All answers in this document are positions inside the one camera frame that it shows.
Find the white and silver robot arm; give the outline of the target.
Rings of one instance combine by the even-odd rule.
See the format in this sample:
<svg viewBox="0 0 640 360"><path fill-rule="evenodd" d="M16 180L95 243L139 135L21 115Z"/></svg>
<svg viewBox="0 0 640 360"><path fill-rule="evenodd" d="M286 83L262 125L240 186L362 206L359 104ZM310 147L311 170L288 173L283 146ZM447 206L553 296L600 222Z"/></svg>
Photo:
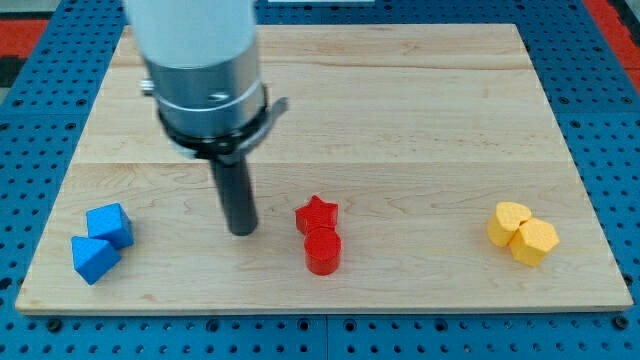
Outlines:
<svg viewBox="0 0 640 360"><path fill-rule="evenodd" d="M233 164L288 101L268 100L252 0L124 0L167 135L187 156Z"/></svg>

